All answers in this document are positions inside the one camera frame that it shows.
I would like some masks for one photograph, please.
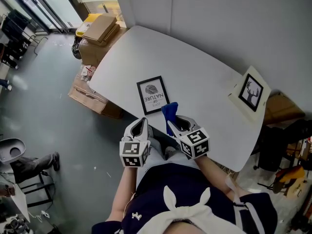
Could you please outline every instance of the yellow bin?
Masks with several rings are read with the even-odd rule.
[[[79,26],[76,30],[76,36],[82,37],[84,32],[91,26],[91,24],[98,18],[101,14],[89,14],[87,19]]]

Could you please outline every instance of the fingerprint logo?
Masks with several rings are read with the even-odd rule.
[[[153,95],[153,94],[158,93],[158,90],[154,85],[147,85],[145,88],[145,92],[150,95]]]

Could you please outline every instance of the navy shirt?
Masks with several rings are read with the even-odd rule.
[[[201,194],[210,187],[211,197],[206,205],[212,209],[214,215],[235,224],[234,203],[218,188],[211,186],[200,170],[170,163],[152,167],[146,173],[122,222],[107,221],[96,224],[92,227],[92,234],[114,234],[119,229],[123,229],[125,234],[136,234],[153,216],[168,211],[163,198],[166,185],[176,196],[176,207],[197,204]],[[252,203],[265,233],[274,233],[277,213],[267,193],[249,194],[241,197],[240,201]],[[142,215],[140,221],[132,218],[132,213],[136,212]],[[257,233],[249,212],[241,212],[243,230]]]

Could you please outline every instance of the white table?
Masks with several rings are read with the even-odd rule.
[[[228,99],[242,75],[208,54],[170,36],[134,26],[106,54],[90,87],[140,118],[144,117],[137,82],[162,76],[177,114],[193,118],[210,136],[208,157],[240,171],[257,141],[263,115],[254,124]],[[166,133],[162,112],[146,116]]]

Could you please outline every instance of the blue object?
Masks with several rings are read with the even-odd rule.
[[[161,107],[161,111],[164,114],[165,120],[166,120],[167,134],[169,134],[170,136],[173,136],[174,134],[170,130],[167,122],[171,121],[174,124],[176,124],[176,111],[177,111],[177,107],[178,107],[178,103],[177,102],[172,102],[170,104],[167,104],[167,105]]]

